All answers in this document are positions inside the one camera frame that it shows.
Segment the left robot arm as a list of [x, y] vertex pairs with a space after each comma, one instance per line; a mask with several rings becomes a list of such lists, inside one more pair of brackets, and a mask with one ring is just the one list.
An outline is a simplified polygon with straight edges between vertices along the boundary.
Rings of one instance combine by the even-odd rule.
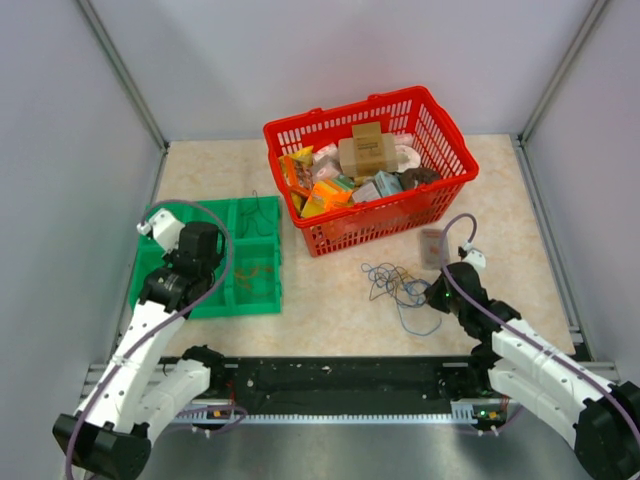
[[54, 423], [68, 478], [75, 468], [138, 478], [174, 418], [199, 394], [216, 396], [226, 387], [225, 370], [202, 353], [180, 360], [154, 389], [147, 385], [169, 340], [223, 283], [214, 271], [231, 266], [228, 229], [218, 220], [182, 223], [160, 209], [137, 230], [163, 249], [165, 264], [145, 279], [129, 327], [89, 396]]

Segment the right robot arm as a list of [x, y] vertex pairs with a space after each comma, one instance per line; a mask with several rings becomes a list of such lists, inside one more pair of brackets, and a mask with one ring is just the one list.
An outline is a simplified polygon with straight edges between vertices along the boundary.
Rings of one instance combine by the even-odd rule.
[[519, 403], [566, 442], [592, 478], [638, 478], [636, 384], [608, 380], [557, 349], [517, 310], [490, 298], [466, 261], [443, 267], [425, 300], [478, 340], [466, 372], [474, 393], [496, 392]]

